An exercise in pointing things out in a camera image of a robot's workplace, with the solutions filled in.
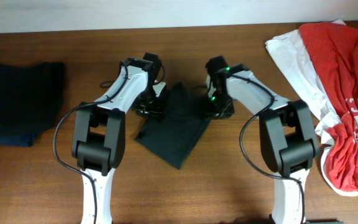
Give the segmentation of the black Nike t-shirt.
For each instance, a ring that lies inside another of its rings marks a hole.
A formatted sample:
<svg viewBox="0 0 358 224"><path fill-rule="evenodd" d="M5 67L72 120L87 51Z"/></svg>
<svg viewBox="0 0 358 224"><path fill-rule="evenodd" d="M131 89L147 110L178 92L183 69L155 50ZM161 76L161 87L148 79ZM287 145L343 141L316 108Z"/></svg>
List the black Nike t-shirt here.
<svg viewBox="0 0 358 224"><path fill-rule="evenodd" d="M182 83L176 83L168 92L164 117L147 119L135 140L181 169L211 122L201 115L200 101Z"/></svg>

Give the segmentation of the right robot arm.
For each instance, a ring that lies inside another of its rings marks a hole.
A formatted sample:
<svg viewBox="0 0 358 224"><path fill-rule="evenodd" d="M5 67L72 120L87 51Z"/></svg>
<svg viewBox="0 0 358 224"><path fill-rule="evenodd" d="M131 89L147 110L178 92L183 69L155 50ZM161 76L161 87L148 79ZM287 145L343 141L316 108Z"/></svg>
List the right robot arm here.
<svg viewBox="0 0 358 224"><path fill-rule="evenodd" d="M244 134L255 119L259 121L260 150L268 172L250 166L274 180L275 201L272 223L306 223L305 182L319 147L310 109L303 100L290 101L260 82L240 63L228 65L224 57L211 58L205 65L207 94L202 103L203 116L230 118L233 102L239 101L252 117L239 135L242 152Z"/></svg>

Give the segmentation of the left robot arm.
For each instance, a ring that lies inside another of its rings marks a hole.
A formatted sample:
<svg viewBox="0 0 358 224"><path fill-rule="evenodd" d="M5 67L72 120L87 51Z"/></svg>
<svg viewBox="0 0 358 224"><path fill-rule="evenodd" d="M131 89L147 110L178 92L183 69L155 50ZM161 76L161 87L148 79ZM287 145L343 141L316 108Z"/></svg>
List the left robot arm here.
<svg viewBox="0 0 358 224"><path fill-rule="evenodd" d="M162 68L156 54L129 57L107 92L76 112L72 156L83 178L82 223L112 223L112 179L125 151L126 113L162 116L166 85L157 80Z"/></svg>

